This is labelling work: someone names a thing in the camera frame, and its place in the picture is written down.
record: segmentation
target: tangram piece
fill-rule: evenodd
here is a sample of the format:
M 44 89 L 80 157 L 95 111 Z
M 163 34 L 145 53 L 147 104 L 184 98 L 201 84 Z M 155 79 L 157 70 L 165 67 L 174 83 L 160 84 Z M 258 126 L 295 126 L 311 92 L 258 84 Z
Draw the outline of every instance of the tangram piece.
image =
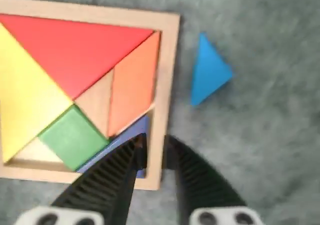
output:
M 104 135 L 108 131 L 109 104 L 114 71 L 109 71 L 82 93 L 75 103 L 95 127 Z
M 7 14 L 0 22 L 72 100 L 153 32 Z
M 145 171 L 144 170 L 137 171 L 136 177 L 139 179 L 143 179 L 145 177 Z
M 76 105 L 69 108 L 38 137 L 73 171 L 109 143 Z
M 136 121 L 133 125 L 128 127 L 124 132 L 122 132 L 120 135 L 118 135 L 113 141 L 110 142 L 110 144 L 97 153 L 93 158 L 88 160 L 82 167 L 80 167 L 77 172 L 78 173 L 84 173 L 86 170 L 88 170 L 92 165 L 94 165 L 97 161 L 102 159 L 106 154 L 111 152 L 113 149 L 117 148 L 119 145 L 123 144 L 124 142 L 128 141 L 129 139 L 134 138 L 135 136 L 139 134 L 146 133 L 148 137 L 149 133 L 149 118 L 147 115 L 140 118 L 138 121 Z
M 232 71 L 206 35 L 200 33 L 197 59 L 193 69 L 191 104 L 200 104 L 210 94 L 232 78 Z
M 5 163 L 72 105 L 1 24 L 0 103 Z
M 155 32 L 114 68 L 108 136 L 129 125 L 153 100 L 160 32 Z
M 35 162 L 62 163 L 63 161 L 39 138 L 33 139 L 14 157 L 14 160 L 26 160 Z

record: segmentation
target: yellow triangle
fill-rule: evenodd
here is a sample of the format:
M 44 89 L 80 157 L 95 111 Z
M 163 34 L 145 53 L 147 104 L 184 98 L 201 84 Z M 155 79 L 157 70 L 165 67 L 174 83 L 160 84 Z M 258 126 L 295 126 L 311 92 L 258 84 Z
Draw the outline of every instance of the yellow triangle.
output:
M 11 159 L 72 101 L 0 24 L 0 114 L 4 162 Z

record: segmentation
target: gray carpet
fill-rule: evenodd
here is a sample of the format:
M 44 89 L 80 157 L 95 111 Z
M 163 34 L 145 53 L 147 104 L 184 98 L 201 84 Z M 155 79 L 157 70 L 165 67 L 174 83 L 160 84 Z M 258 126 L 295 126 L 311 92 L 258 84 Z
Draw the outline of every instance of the gray carpet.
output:
M 266 224 L 320 223 L 320 0 L 51 0 L 182 14 L 169 132 L 203 154 Z M 205 31 L 235 78 L 197 108 L 190 87 Z M 66 187 L 0 180 L 0 224 Z M 135 191 L 129 225 L 175 225 L 173 174 Z

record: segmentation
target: square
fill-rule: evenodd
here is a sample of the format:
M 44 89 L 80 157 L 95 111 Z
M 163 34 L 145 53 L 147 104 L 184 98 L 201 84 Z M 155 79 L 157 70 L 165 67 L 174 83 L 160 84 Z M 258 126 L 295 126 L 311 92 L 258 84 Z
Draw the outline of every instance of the square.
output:
M 109 144 L 76 105 L 72 105 L 38 138 L 72 171 Z

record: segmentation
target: wooden frame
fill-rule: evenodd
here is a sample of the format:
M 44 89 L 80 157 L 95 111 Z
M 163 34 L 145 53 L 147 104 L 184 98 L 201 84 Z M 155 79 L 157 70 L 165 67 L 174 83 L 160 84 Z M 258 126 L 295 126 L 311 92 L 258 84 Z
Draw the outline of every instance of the wooden frame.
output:
M 147 174 L 143 179 L 137 178 L 134 185 L 135 189 L 157 190 L 161 181 L 164 136 L 167 132 L 180 16 L 174 13 L 40 0 L 0 0 L 0 13 L 161 31 L 155 95 L 149 111 L 152 114 L 152 127 L 148 144 Z M 65 171 L 57 164 L 4 164 L 1 144 L 0 157 L 2 178 L 72 183 L 81 175 Z

